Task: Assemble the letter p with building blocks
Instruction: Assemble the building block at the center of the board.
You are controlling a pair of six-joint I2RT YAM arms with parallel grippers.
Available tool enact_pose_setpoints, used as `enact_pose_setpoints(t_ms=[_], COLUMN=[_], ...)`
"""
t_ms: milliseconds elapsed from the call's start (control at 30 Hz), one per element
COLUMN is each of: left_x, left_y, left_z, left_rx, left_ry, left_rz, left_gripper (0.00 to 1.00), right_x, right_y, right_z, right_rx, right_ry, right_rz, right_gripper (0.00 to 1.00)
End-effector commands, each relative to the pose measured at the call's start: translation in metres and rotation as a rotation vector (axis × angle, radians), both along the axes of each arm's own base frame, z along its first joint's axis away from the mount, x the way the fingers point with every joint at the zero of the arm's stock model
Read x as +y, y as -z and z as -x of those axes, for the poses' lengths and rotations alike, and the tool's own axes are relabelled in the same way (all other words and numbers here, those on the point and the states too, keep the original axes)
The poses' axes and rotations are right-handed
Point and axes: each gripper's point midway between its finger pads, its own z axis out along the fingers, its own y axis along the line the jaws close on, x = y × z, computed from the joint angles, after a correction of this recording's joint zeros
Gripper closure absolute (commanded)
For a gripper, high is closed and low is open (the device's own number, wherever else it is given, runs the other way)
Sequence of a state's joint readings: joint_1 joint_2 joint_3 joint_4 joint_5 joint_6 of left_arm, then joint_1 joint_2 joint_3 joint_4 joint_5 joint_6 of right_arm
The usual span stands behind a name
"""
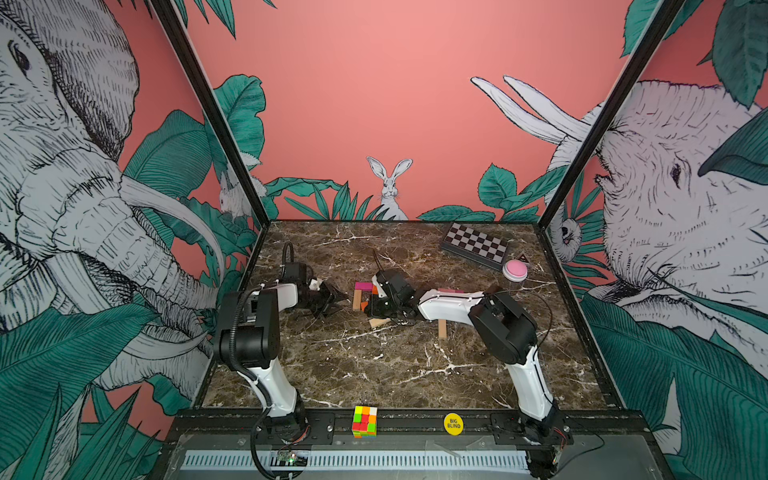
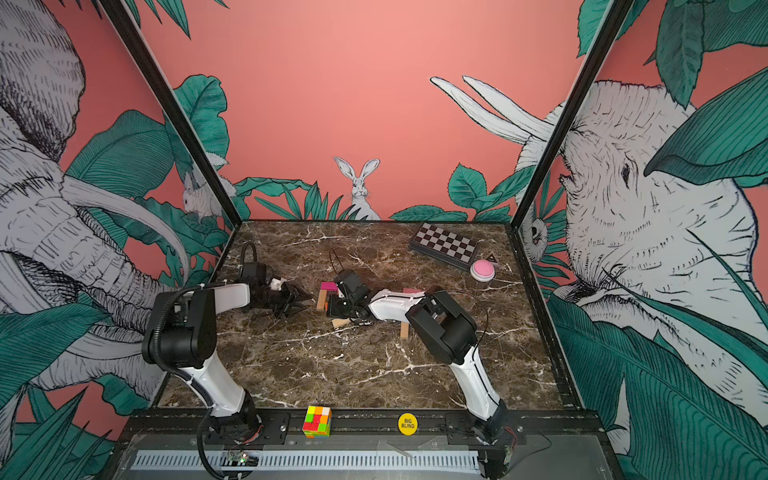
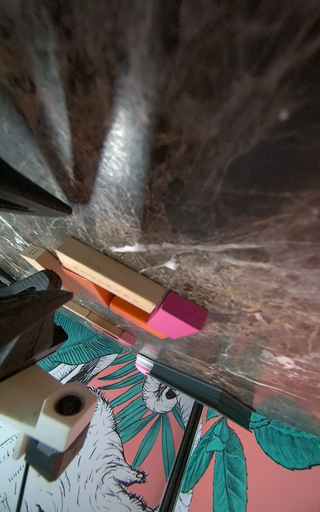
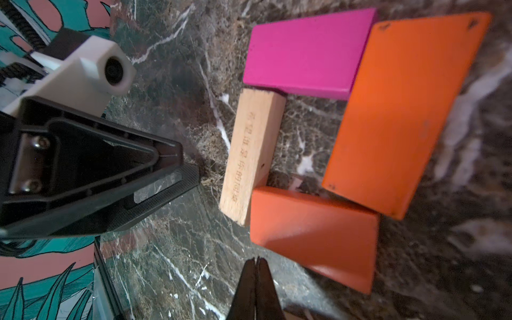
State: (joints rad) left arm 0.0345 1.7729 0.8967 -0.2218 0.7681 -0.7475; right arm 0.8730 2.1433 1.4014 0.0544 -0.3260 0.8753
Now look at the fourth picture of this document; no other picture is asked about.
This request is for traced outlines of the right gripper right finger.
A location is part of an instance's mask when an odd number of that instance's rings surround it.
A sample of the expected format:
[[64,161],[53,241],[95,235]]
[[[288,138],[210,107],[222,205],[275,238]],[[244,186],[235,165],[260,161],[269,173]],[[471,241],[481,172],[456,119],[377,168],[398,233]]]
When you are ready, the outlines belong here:
[[257,258],[255,316],[257,320],[285,320],[266,259]]

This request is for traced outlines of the orange block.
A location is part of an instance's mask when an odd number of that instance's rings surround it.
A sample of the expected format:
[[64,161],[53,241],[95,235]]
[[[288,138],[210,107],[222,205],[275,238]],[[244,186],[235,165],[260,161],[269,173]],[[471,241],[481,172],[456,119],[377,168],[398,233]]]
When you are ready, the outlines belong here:
[[250,238],[364,294],[373,287],[379,214],[346,201],[277,189],[253,190]]
[[471,12],[372,27],[324,189],[405,217],[491,20]]

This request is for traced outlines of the natural wood block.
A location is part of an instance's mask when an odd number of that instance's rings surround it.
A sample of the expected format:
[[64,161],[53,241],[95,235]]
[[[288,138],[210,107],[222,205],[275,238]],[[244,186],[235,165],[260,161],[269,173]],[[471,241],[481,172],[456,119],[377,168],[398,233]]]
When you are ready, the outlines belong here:
[[219,202],[238,225],[248,224],[253,189],[267,183],[286,102],[276,92],[257,89],[243,89],[239,97]]

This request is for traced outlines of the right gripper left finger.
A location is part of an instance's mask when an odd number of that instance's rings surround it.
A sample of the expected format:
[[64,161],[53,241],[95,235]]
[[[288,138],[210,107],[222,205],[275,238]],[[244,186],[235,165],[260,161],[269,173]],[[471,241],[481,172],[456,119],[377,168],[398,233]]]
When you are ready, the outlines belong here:
[[255,319],[255,259],[245,262],[226,320]]

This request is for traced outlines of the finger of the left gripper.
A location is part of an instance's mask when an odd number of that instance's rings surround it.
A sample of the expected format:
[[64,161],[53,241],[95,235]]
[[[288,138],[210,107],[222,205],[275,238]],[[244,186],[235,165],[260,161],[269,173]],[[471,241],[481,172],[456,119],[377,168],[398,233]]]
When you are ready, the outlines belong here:
[[135,202],[135,193],[157,181],[157,172],[144,177],[140,186],[125,184],[6,225],[1,228],[1,239],[81,237],[127,230],[199,185],[199,168],[195,165],[186,163],[170,174],[181,178],[139,203]]
[[177,141],[25,98],[1,114],[1,225],[77,223],[182,164]]

